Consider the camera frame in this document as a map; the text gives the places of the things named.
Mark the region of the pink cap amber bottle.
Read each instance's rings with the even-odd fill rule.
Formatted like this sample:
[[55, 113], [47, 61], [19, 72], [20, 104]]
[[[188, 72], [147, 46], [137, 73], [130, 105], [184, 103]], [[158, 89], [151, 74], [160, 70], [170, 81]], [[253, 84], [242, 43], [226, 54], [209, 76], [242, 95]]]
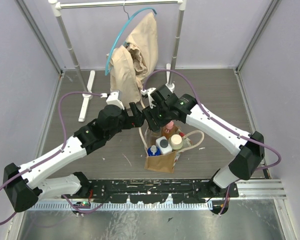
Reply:
[[178, 127], [175, 125], [174, 121], [170, 121], [162, 128], [161, 135], [169, 140], [172, 135], [177, 133], [177, 130]]

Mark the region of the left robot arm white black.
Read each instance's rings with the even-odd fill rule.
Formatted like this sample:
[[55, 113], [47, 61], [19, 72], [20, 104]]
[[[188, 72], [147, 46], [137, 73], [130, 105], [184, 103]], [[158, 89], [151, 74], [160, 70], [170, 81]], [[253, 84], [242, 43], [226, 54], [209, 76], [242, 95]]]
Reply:
[[16, 213], [24, 212], [40, 199], [60, 195], [89, 196], [91, 184], [82, 172], [69, 176], [49, 176], [69, 163], [83, 158], [106, 145], [114, 135], [132, 128], [141, 127], [145, 116], [131, 102], [129, 115], [126, 109], [109, 104], [98, 117], [82, 126], [65, 143], [41, 157], [17, 166], [11, 163], [4, 168], [4, 191]]

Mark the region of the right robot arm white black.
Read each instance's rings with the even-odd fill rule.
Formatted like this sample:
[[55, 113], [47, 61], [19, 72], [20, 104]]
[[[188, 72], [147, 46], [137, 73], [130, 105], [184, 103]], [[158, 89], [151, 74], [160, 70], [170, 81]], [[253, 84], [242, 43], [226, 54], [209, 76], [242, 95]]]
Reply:
[[157, 131], [170, 121], [180, 121], [204, 132], [222, 144], [234, 159], [219, 169], [209, 180], [208, 189], [215, 197], [221, 197], [227, 187], [237, 180], [249, 180], [264, 158], [264, 147], [256, 142], [264, 142], [259, 132], [250, 134], [222, 120], [211, 112], [203, 111], [203, 105], [193, 96], [181, 97], [166, 86], [142, 90], [148, 98], [149, 106], [142, 112], [152, 131]]

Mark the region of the white bottle grey cap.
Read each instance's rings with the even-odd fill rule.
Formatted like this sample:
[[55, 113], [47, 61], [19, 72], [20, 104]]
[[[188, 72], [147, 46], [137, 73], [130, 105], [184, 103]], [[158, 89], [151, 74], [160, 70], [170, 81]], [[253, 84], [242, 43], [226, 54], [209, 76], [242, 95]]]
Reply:
[[167, 155], [173, 151], [171, 145], [169, 144], [165, 136], [156, 139], [155, 145], [160, 150], [161, 155]]

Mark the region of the cream lid green jar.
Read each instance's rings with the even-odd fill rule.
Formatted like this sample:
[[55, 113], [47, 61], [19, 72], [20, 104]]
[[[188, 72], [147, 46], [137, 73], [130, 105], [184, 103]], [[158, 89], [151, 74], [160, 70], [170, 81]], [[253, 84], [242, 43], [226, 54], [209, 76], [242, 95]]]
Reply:
[[183, 148], [183, 139], [179, 134], [173, 134], [168, 142], [173, 151], [178, 151]]

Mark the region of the blue clothes hanger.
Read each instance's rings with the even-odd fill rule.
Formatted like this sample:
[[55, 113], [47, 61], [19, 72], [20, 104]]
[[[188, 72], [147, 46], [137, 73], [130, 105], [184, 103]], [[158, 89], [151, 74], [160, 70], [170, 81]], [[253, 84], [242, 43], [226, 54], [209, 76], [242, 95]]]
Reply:
[[141, 12], [144, 12], [144, 11], [147, 11], [147, 10], [150, 10], [154, 13], [154, 15], [156, 16], [157, 15], [157, 11], [153, 8], [153, 7], [144, 7], [144, 8], [141, 8], [139, 10], [137, 10], [134, 14], [132, 14], [131, 16], [128, 17], [128, 20], [125, 22], [125, 24], [123, 25], [123, 27], [121, 28], [120, 32], [118, 33], [116, 39], [114, 40], [114, 43], [109, 51], [109, 54], [107, 56], [107, 59], [106, 59], [106, 64], [105, 64], [105, 72], [104, 72], [104, 75], [107, 76], [110, 71], [111, 71], [111, 67], [110, 67], [110, 60], [111, 60], [111, 57], [113, 55], [113, 52], [121, 38], [121, 36], [123, 35], [124, 31], [126, 30], [126, 28], [128, 27], [128, 25], [132, 22], [132, 20], [138, 15], [140, 14]]

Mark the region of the small green led board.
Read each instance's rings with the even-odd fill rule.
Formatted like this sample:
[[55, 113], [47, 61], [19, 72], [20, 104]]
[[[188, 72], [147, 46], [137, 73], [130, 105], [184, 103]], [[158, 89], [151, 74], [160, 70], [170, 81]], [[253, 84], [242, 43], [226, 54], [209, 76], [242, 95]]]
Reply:
[[91, 203], [89, 201], [78, 201], [74, 204], [74, 206], [80, 209], [90, 209]]

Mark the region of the canvas tote bag with handles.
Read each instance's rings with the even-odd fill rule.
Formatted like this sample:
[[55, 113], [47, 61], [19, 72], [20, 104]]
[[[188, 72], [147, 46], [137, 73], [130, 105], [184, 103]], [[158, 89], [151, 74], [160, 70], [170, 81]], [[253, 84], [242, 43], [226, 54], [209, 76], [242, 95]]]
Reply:
[[180, 155], [198, 147], [203, 142], [205, 134], [201, 130], [194, 130], [185, 134], [178, 127], [176, 134], [179, 134], [182, 137], [182, 149], [172, 150], [171, 153], [166, 155], [148, 156], [148, 148], [152, 145], [156, 145], [156, 139], [162, 137], [162, 128], [159, 131], [151, 131], [147, 128], [145, 132], [142, 132], [141, 128], [138, 129], [146, 156], [144, 168], [154, 172], [173, 173]]

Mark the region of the beige cloth garment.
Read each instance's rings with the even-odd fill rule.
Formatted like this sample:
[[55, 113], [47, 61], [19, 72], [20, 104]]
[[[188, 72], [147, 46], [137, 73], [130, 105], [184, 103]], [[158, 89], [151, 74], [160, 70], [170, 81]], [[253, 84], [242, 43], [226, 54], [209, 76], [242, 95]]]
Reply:
[[123, 44], [115, 48], [109, 60], [110, 90], [121, 91], [121, 102], [141, 100], [145, 79], [154, 71], [158, 62], [158, 30], [153, 12], [148, 13], [130, 32]]

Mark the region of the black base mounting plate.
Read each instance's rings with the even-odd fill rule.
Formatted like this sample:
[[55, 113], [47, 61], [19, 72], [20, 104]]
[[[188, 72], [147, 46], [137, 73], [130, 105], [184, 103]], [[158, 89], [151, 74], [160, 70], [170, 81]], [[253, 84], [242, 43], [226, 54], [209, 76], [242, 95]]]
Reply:
[[67, 195], [70, 200], [91, 198], [94, 203], [173, 204], [205, 203], [206, 199], [223, 199], [226, 190], [213, 192], [205, 179], [96, 179], [91, 180], [84, 195]]

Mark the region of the white metal clothes rack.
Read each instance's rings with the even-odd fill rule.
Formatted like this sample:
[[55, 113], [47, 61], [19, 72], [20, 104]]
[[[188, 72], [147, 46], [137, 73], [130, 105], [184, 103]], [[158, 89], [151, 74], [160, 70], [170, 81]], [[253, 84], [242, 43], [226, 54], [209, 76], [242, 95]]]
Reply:
[[182, 24], [184, 13], [187, 6], [186, 0], [115, 0], [115, 1], [98, 1], [98, 2], [81, 2], [81, 3], [61, 3], [58, 0], [49, 0], [48, 1], [53, 15], [55, 16], [60, 32], [65, 41], [66, 47], [72, 59], [72, 63], [75, 68], [75, 72], [77, 74], [78, 80], [83, 86], [84, 93], [82, 95], [83, 101], [80, 109], [80, 113], [78, 116], [78, 121], [83, 123], [86, 120], [88, 106], [92, 99], [92, 88], [95, 80], [96, 72], [91, 70], [88, 76], [87, 83], [85, 83], [85, 79], [82, 74], [82, 70], [79, 64], [79, 61], [76, 57], [73, 45], [71, 43], [70, 37], [68, 35], [66, 26], [64, 24], [61, 10], [65, 9], [83, 9], [83, 8], [103, 8], [103, 7], [123, 7], [126, 6], [143, 6], [143, 5], [168, 5], [168, 4], [176, 4], [178, 5], [178, 19], [177, 19], [177, 29], [175, 34], [174, 48], [171, 57], [171, 62], [166, 64], [166, 70], [174, 70], [176, 68], [179, 44], [180, 44], [180, 36], [182, 31]]

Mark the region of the blue bottle white pump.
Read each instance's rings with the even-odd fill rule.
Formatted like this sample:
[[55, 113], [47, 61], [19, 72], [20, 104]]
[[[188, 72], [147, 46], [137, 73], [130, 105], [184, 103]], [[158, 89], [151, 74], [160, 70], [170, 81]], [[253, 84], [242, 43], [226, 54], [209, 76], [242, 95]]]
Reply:
[[156, 145], [152, 145], [147, 149], [147, 155], [149, 157], [156, 157], [161, 155], [160, 149]]

